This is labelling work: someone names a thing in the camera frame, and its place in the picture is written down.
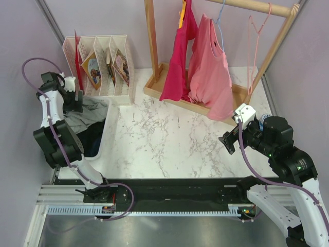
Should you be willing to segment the grey t-shirt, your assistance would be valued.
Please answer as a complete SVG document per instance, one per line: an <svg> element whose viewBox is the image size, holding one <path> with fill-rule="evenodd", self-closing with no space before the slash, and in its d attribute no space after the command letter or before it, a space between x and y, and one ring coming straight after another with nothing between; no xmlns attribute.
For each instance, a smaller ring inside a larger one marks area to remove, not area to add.
<svg viewBox="0 0 329 247"><path fill-rule="evenodd" d="M64 114L64 118L71 129L78 134L91 125L104 121L107 111L108 103L87 97L83 99L82 112L69 111Z"/></svg>

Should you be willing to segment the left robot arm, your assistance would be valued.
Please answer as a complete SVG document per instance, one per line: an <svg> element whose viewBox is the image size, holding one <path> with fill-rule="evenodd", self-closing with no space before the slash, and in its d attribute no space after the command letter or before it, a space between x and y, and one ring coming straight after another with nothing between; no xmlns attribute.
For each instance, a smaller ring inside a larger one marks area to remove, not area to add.
<svg viewBox="0 0 329 247"><path fill-rule="evenodd" d="M69 112L83 112L83 93L75 92L74 77L46 72L36 96L42 104L43 117L33 137L51 168L69 168L85 185L81 193L85 203L109 203L113 190L107 179L84 156L84 147L65 119Z"/></svg>

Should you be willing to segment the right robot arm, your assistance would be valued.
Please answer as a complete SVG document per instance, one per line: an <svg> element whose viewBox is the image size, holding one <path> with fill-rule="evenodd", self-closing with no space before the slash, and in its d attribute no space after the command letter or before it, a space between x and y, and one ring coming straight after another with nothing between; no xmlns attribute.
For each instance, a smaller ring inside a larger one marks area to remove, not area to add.
<svg viewBox="0 0 329 247"><path fill-rule="evenodd" d="M319 190L316 167L312 158L294 146L293 128L287 120L269 116L259 126L257 119L246 128L238 122L231 131L219 137L230 154L234 143L240 150L252 176L239 181L235 196L240 202L252 202L280 229L287 246L328 246L328 213ZM260 176L247 159L245 148L265 155L273 172L279 177L274 182ZM292 214L267 191L269 185L284 187L297 210Z"/></svg>

